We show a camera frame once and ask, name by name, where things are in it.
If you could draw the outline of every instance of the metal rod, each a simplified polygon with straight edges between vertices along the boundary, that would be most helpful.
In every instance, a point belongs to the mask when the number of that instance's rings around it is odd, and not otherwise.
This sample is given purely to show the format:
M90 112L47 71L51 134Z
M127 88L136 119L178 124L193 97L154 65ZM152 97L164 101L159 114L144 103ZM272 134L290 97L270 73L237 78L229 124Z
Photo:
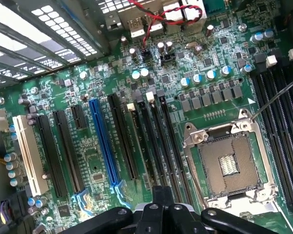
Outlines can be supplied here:
M17 73L22 73L22 74L28 75L30 77L34 75L34 73L28 72L28 71L26 71L24 69L21 69L21 68L18 68L18 67L10 66L10 65L2 63L2 62L0 62L0 68L7 69L7 70L10 70L10 71L14 71L14 72L17 72Z
M40 68L42 68L44 70L47 70L47 71L50 71L50 72L53 71L52 68L50 68L50 67L48 67L48 66L46 66L46 65L44 65L42 63L39 63L37 61L34 61L31 58L25 57L25 56L23 56L21 54L18 54L16 52L14 52L14 51L8 50L8 49L6 49L6 48L4 48L2 46L0 46L0 52L6 54L9 57L14 58L16 60L21 60L21 61L24 61L24 62L28 62L30 64L35 65L36 67L40 67Z
M3 23L0 23L0 33L8 36L9 38L23 44L26 45L27 47L39 52L42 55L45 55L51 59L53 59L54 61L57 61L63 65L68 65L69 62L66 61L65 59L63 59L61 56L55 54L54 52L52 52L51 50L45 48L44 46L34 42L33 40L25 37L24 35L18 33L17 31L13 30L12 28L6 26Z
M262 106L252 117L251 120L254 120L262 111L264 111L268 106L270 106L274 101L276 101L281 95L289 91L293 87L293 81L288 84L285 88L279 91L272 99L270 99L265 105Z

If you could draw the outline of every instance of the screw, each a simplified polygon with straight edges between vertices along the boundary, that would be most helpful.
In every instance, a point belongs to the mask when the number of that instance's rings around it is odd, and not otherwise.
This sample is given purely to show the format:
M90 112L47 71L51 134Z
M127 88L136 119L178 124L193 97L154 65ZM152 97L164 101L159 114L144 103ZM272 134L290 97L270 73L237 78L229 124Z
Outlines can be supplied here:
M156 204L152 204L150 206L150 209L152 209L152 210L156 210L157 208L158 208L158 205L156 205Z
M215 216L217 214L216 211L213 211L213 210L209 210L207 211L207 213L211 216Z
M118 214L119 214L119 215L124 215L124 214L126 214L126 213L127 213L127 211L124 210L124 209L121 209L120 211L118 211Z
M182 206L181 206L181 205L175 205L174 208L175 208L176 210L182 210Z

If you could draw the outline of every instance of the capacitor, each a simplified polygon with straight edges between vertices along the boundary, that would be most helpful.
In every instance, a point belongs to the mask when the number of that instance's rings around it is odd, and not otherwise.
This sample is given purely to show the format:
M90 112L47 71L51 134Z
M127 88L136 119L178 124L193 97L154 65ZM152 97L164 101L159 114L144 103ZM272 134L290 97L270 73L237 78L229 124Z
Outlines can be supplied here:
M41 208L47 204L48 200L45 196L42 196L40 199L36 201L36 207Z
M205 37L209 38L212 35L213 31L214 31L214 26L210 24L206 28Z
M162 42L157 43L157 49L158 49L158 53L160 54L163 53L165 49L164 43Z
M263 40L262 33L256 33L255 35L251 36L250 41L254 44L260 43Z
M201 83L201 81L202 81L202 75L200 75L200 74L195 74L192 78L192 82L194 84L199 84L199 83Z
M140 78L140 72L138 71L133 71L132 74L131 74L131 77L134 79L134 80L138 80Z
M229 75L231 72L231 67L230 66L224 66L221 68L220 70L220 74L223 76L223 77L226 77L227 75Z
M270 40L274 36L274 32L271 28L266 29L263 33L263 40Z
M172 42L171 41L167 41L166 42L166 52L171 51L172 49Z
M242 67L240 69L240 72L243 73L243 74L249 73L251 71L252 71L252 66L249 65L249 64L245 65L244 67Z
M246 30L248 29L248 26L245 24L245 23L242 23L238 26L238 30L241 32L241 33L244 33L246 32Z
M31 102L28 99L23 99L23 98L19 99L19 105L29 106L30 104Z
M189 79L189 78L182 78L182 79L180 80L180 85L181 85L181 87L183 87L183 88L187 88L187 87L189 87L189 85L190 85L190 79Z
M194 53L194 55L199 55L202 50L203 50L203 47L201 45L197 45L194 47L193 53Z
M18 185L21 185L23 183L23 177L16 177L10 180L10 185L12 187L16 187Z
M38 200L38 197L30 197L28 200L27 200L27 204L29 206L34 206L36 204L36 201Z
M37 95L38 92L39 92L39 89L38 89L37 87L32 87L32 88L30 89L30 93L31 93L32 95Z
M213 70L209 70L206 74L206 79L213 80L216 77L216 72Z
M13 170L15 168L18 168L19 167L19 162L17 161L12 161L12 162L8 162L6 165L5 165L5 168L7 170Z
M129 53L130 53L130 56L135 59L137 57L137 51L135 48L130 48L129 49Z
M21 171L19 168L15 168L14 170L9 171L8 176L9 178L13 179L21 175Z
M141 77L142 78L148 78L149 72L147 68L142 68L140 71Z
M129 44L127 38L125 36L121 37L122 46L127 46Z
M80 72L79 73L79 78L82 80L87 79L88 73L86 71Z
M6 154L3 158L3 160L6 162L11 162L17 158L18 158L18 155L15 152L12 152L12 153Z

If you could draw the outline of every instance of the blue pcie slot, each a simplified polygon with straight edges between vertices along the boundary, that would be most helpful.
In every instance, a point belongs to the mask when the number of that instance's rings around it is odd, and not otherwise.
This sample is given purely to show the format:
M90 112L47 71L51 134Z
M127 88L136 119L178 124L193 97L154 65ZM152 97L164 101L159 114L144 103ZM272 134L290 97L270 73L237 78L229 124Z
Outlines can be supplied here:
M93 118L94 126L97 131L100 149L103 154L104 163L107 169L110 185L112 187L118 185L121 180L117 173L116 163L111 147L111 143L108 137L107 129L104 122L104 117L101 111L100 102L98 99L89 101L89 107Z

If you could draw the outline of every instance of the ram slot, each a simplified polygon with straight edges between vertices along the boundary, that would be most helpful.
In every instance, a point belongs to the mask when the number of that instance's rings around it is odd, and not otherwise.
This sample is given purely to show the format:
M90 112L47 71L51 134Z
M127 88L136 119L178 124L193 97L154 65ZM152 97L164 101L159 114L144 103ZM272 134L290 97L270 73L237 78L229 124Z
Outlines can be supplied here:
M175 135L175 131L174 128L172 126L171 120L170 120L170 116L169 116L169 111L168 111L168 107L167 107L167 103L165 100L165 96L158 96L160 104L161 104L161 109L162 112L164 114L164 120L165 120L165 125L167 127L168 130L168 135L169 135L169 139L172 145L172 150L174 153L174 157L175 157L175 161L177 164L177 170L178 170L178 175L181 178L181 187L185 188L185 196L186 196L186 200L187 203L190 205L193 205L193 200L191 197L191 189L190 189L190 185L189 185L189 181L187 179L186 173L185 173L185 167L184 164L182 162L182 158L181 158L181 154L177 145L177 140L176 140L176 135Z
M108 173L111 186L118 185L121 180L119 178L115 158L113 155L110 139L104 122L104 116L101 111L100 101L93 99L89 101L89 107L94 122L94 126L99 139L100 149L103 155L105 167Z
M55 194L57 197L63 197L67 195L67 188L61 168L59 156L57 153L57 147L54 143L53 134L49 125L47 116L38 116L36 118L37 128L40 133L41 143L44 150L44 155L48 163L51 179Z
M130 176L130 179L137 179L138 170L133 157L132 146L128 137L126 122L119 104L118 97L116 94L111 94L107 96L107 100L114 119L114 124L125 160L128 175Z
M163 124L160 118L160 115L158 113L158 109L156 106L156 102L154 100L154 96L151 99L148 99L150 108L155 120L155 127L157 129L161 145L163 147L163 153L164 153L164 159L165 163L167 165L167 170L169 174L169 179L173 188L173 192L175 194L175 198L177 202L182 202L182 195L179 187L178 178L176 176L174 163L171 157L170 148L167 142L167 136L164 134L164 129L162 128Z
M49 187L42 178L44 172L33 127L27 124L26 116L13 117L13 123L32 196L42 195Z
M147 111L146 104L144 101L141 100L138 102L138 105L141 110L142 118L146 126L146 133L148 136L148 140L151 143L151 149L153 151L153 159L155 162L156 171L159 176L161 185L168 186L165 169L161 160L162 157L161 157L160 149L158 148L158 145L157 145L156 136L153 130L153 125L151 123L150 116Z
M84 182L78 165L77 155L73 146L64 111L53 112L54 123L57 126L60 140L64 149L64 160L68 167L68 174L74 193L84 190Z

